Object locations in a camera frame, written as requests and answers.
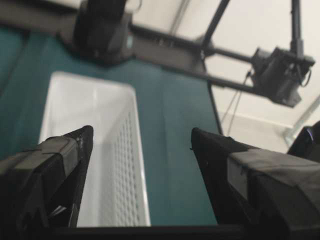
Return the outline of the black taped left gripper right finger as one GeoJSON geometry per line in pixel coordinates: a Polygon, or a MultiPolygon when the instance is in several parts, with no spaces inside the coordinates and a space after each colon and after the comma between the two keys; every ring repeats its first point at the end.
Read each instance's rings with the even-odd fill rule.
{"type": "Polygon", "coordinates": [[[320,163],[231,137],[191,131],[191,148],[220,225],[260,233],[320,230],[320,163]]]}

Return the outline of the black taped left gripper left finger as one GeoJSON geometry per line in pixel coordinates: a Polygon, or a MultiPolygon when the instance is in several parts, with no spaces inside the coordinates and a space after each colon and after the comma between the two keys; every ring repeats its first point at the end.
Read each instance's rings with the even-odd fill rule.
{"type": "Polygon", "coordinates": [[[0,231],[76,227],[93,150],[85,125],[0,161],[0,231]]]}

